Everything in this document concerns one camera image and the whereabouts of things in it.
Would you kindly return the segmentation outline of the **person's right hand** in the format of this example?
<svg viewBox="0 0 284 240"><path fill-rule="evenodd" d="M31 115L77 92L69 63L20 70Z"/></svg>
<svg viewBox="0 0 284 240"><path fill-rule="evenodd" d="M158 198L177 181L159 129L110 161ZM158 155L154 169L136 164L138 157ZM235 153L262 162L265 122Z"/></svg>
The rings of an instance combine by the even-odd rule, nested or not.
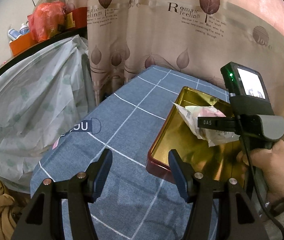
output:
<svg viewBox="0 0 284 240"><path fill-rule="evenodd" d="M268 187L266 199L275 204L284 200L284 141L279 140L268 149L255 149L249 152L249 157L241 151L237 161L245 170L249 160L253 166L259 168Z"/></svg>

